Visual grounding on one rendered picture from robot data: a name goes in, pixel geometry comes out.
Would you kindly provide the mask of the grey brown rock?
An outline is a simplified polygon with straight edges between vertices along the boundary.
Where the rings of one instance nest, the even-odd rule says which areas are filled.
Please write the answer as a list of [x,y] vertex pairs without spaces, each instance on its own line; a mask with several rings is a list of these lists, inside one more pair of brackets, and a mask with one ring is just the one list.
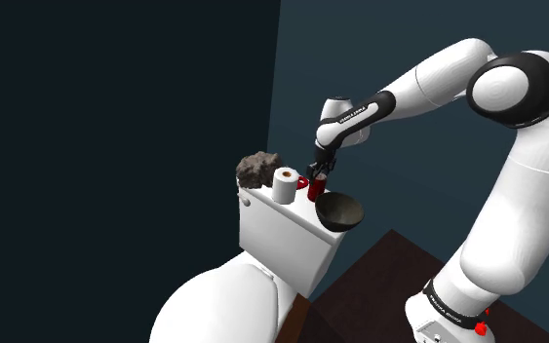
[[283,166],[278,153],[258,151],[244,157],[236,167],[236,177],[240,187],[258,189],[262,186],[271,187],[274,172]]

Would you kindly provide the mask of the dark bowl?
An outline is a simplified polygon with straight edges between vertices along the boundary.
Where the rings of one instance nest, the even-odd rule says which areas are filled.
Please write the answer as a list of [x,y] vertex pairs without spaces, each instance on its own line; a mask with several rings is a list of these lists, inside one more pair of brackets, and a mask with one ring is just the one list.
[[315,211],[321,224],[329,231],[347,232],[360,224],[365,212],[354,198],[339,192],[326,192],[319,195]]

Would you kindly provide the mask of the red cylinder can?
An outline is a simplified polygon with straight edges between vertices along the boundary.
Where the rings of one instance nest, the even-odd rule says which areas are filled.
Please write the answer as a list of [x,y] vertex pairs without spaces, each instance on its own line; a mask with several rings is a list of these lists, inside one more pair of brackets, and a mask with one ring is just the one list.
[[311,202],[315,202],[316,199],[325,192],[327,178],[328,177],[321,172],[310,181],[307,198]]

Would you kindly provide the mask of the white toilet paper roll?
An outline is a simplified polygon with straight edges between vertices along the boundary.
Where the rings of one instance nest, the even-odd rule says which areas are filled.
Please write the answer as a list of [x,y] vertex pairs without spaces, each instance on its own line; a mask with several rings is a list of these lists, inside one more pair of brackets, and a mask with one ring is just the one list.
[[274,171],[272,195],[274,202],[289,205],[294,202],[299,173],[289,167],[281,167]]

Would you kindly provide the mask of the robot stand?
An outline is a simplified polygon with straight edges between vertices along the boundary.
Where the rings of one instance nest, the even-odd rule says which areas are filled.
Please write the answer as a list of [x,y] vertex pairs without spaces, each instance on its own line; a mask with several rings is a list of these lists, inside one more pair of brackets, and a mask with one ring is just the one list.
[[297,296],[275,343],[415,343],[405,303],[442,267],[390,230],[314,302]]

